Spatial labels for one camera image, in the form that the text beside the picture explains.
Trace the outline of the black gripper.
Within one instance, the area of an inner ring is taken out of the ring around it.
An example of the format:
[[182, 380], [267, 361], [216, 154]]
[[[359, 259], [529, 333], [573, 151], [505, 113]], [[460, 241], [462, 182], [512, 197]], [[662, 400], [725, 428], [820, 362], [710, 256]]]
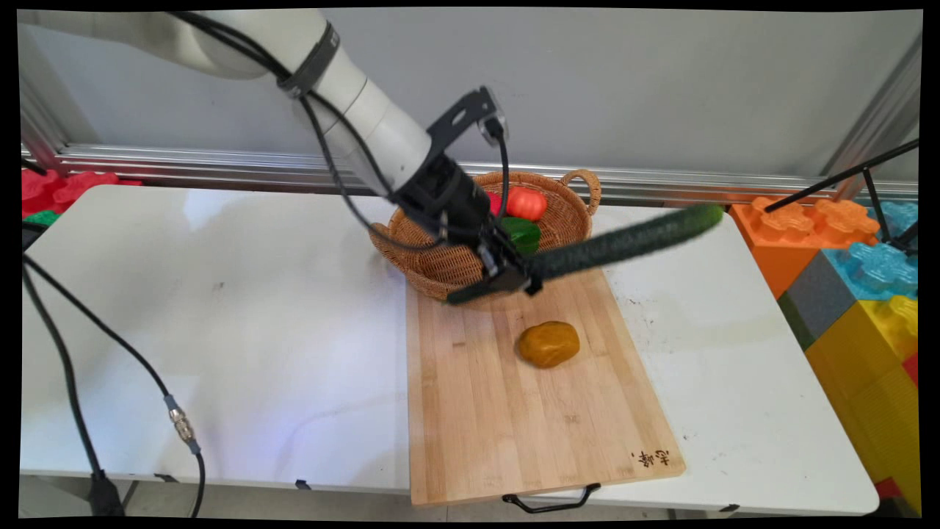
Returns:
[[406, 217], [446, 245], [476, 248], [483, 263], [485, 292], [533, 291], [541, 279], [532, 264], [540, 248], [540, 228], [500, 228], [500, 234], [481, 232], [490, 224], [490, 198], [473, 178], [446, 154], [430, 160], [393, 193]]

